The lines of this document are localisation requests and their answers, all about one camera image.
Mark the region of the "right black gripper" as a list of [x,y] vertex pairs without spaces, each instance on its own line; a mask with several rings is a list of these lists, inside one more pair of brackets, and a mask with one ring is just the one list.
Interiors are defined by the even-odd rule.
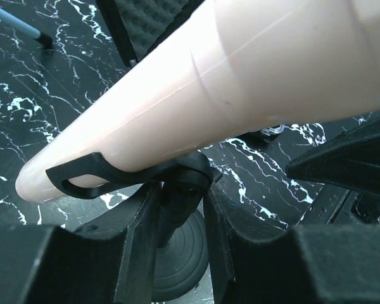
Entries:
[[286,175],[335,185],[321,189],[308,224],[380,224],[380,115],[290,161]]

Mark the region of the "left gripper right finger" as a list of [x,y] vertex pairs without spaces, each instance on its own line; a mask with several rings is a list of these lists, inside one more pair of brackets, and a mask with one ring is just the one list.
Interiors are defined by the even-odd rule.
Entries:
[[282,231],[216,184],[204,214],[216,303],[380,303],[380,224]]

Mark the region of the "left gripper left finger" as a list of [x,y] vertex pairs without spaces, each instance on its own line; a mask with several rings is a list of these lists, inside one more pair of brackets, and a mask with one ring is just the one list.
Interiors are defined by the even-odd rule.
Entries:
[[0,303],[150,303],[161,185],[68,231],[0,225]]

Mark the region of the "black microphone stand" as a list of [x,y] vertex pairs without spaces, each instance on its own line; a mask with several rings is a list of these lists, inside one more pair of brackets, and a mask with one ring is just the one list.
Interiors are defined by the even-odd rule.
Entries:
[[204,218],[198,211],[220,172],[193,152],[134,173],[91,153],[47,170],[61,192],[93,199],[138,185],[124,202],[76,228],[85,238],[94,303],[169,301],[190,291],[208,266]]

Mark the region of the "pink toy microphone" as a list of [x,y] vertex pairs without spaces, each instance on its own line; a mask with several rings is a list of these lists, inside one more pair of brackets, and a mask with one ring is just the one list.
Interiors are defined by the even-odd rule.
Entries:
[[19,197],[61,196],[46,170],[100,152],[135,172],[228,137],[380,110],[380,1],[205,1],[21,168]]

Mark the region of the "blue music stand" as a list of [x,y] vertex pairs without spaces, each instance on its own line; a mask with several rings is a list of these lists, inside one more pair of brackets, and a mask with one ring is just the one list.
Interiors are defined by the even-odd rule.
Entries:
[[53,39],[50,35],[13,16],[2,8],[0,8],[0,20],[33,38],[33,40],[42,44],[45,48],[52,46]]

